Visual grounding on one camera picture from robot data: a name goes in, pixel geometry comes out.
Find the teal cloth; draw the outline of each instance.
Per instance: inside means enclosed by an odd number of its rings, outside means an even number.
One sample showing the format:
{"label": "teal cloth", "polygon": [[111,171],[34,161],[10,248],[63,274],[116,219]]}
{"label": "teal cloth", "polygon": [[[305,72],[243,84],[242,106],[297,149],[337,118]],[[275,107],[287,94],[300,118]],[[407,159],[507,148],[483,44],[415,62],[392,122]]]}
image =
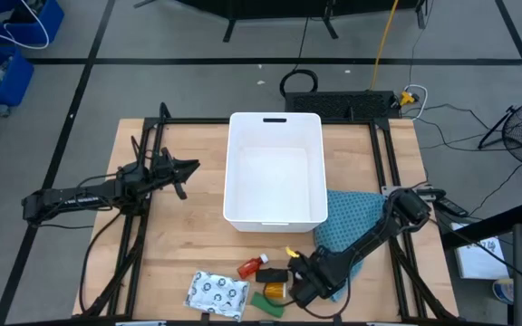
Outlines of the teal cloth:
{"label": "teal cloth", "polygon": [[[341,252],[372,229],[382,214],[385,198],[380,194],[327,190],[327,220],[314,230],[315,246],[323,245],[331,252]],[[363,262],[351,271],[351,279],[362,269]],[[332,295],[338,302],[345,285]]]}

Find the red bottle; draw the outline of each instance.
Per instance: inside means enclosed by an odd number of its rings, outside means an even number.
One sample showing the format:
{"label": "red bottle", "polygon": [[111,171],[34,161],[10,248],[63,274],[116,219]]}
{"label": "red bottle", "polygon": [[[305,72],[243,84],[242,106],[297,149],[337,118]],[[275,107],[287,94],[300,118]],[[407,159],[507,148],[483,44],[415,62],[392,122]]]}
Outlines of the red bottle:
{"label": "red bottle", "polygon": [[237,268],[237,273],[241,276],[242,279],[246,279],[250,274],[259,270],[262,264],[265,264],[269,261],[266,254],[259,255],[259,258],[252,258],[248,262],[241,265],[241,267]]}

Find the blue bin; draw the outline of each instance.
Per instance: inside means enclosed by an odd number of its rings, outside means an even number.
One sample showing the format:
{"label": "blue bin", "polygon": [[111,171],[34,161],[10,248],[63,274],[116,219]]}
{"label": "blue bin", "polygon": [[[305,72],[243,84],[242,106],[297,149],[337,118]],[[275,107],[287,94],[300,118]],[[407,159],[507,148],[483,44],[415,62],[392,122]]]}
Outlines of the blue bin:
{"label": "blue bin", "polygon": [[[16,5],[23,5],[19,0],[0,0],[0,13],[15,8]],[[42,12],[38,18],[45,27],[50,37],[50,43],[55,39],[55,35],[60,29],[63,19],[63,10],[58,5],[57,0],[47,0],[43,5]],[[9,24],[7,30],[14,36],[15,40],[23,44],[45,44],[45,34],[42,26],[37,22],[31,24]],[[3,24],[0,24],[0,35],[9,37]],[[0,44],[11,43],[0,37]]]}
{"label": "blue bin", "polygon": [[0,85],[0,104],[16,106],[22,102],[27,85],[34,74],[34,67],[14,47],[0,48],[0,64],[13,56]]}

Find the fan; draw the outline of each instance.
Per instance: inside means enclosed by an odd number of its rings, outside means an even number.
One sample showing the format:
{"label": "fan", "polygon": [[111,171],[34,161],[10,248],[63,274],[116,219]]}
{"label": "fan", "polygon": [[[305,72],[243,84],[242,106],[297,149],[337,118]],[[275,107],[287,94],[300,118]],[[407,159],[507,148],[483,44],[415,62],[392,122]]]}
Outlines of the fan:
{"label": "fan", "polygon": [[[500,126],[503,122],[501,130],[501,138],[484,144],[485,140]],[[509,153],[522,163],[522,106],[518,109],[510,107],[507,113],[501,118],[495,126],[488,131],[487,135],[480,140],[478,149],[483,149],[492,144],[503,141],[505,148]]]}

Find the wooden tabletop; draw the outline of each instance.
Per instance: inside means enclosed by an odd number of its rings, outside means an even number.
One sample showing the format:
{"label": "wooden tabletop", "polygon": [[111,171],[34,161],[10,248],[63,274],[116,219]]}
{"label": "wooden tabletop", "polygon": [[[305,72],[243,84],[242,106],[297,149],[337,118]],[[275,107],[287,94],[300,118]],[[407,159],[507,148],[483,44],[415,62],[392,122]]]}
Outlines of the wooden tabletop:
{"label": "wooden tabletop", "polygon": [[[108,171],[134,161],[130,138],[140,138],[142,120],[121,120]],[[168,125],[163,146],[178,159],[197,158],[201,166],[184,186],[188,199],[181,201],[172,187],[153,193],[150,219],[140,272],[134,318],[142,320],[199,320],[201,312],[183,306],[196,270],[238,278],[237,267],[262,253],[269,256],[268,266],[286,268],[289,245],[304,254],[314,250],[312,233],[269,234],[240,233],[223,218],[223,190],[227,156],[228,125]],[[324,156],[327,188],[346,191],[379,192],[372,143],[368,126],[324,125]],[[412,122],[391,120],[394,151],[404,186],[425,180],[418,141]],[[385,176],[390,170],[379,132]],[[94,233],[116,212],[100,212]],[[112,277],[121,240],[121,217],[96,242],[88,262],[84,301],[86,305],[102,291]],[[420,276],[436,297],[453,314],[458,314],[449,271],[436,225],[426,224],[412,235]],[[410,314],[416,315],[408,277],[406,292]],[[261,291],[251,277],[252,290]],[[121,291],[119,312],[123,312],[127,289]],[[243,319],[272,320],[274,317],[248,305]],[[319,314],[337,312],[342,302],[314,300],[308,308]],[[74,312],[79,312],[76,304]],[[227,318],[212,315],[212,320]],[[281,321],[316,321],[295,305],[285,309]],[[352,282],[352,299],[343,313],[344,321],[399,321],[398,303],[392,277],[388,245],[383,245],[364,260],[363,268]]]}

